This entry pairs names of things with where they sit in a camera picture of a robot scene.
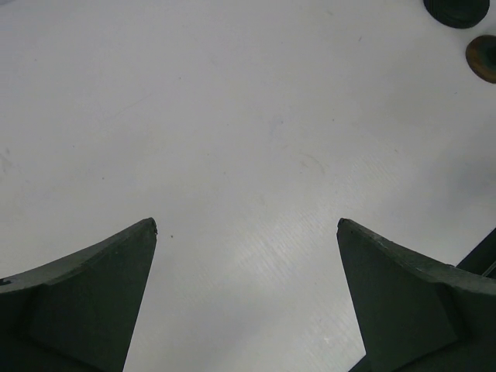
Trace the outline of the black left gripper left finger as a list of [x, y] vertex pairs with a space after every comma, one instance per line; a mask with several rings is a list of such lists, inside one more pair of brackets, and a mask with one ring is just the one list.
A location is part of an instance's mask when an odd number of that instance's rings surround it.
[[143, 219], [43, 266], [1, 279], [3, 371], [121, 371], [157, 244]]

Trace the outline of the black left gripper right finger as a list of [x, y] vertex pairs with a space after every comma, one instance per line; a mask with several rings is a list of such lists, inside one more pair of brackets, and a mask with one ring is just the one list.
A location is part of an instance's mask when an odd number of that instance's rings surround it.
[[493, 371], [495, 233], [458, 265], [340, 219], [339, 253], [365, 355], [354, 371]]

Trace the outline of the black phone stand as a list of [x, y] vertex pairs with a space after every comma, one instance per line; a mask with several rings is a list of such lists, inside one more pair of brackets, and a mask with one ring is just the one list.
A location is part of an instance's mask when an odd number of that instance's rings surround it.
[[490, 0], [423, 0], [436, 21], [454, 29], [475, 27], [487, 15]]

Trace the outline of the dark grey phone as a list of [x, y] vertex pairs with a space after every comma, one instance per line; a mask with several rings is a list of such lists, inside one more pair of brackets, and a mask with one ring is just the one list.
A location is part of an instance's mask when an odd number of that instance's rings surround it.
[[494, 84], [495, 77], [495, 35], [481, 35], [467, 45], [466, 61], [470, 69], [482, 80]]

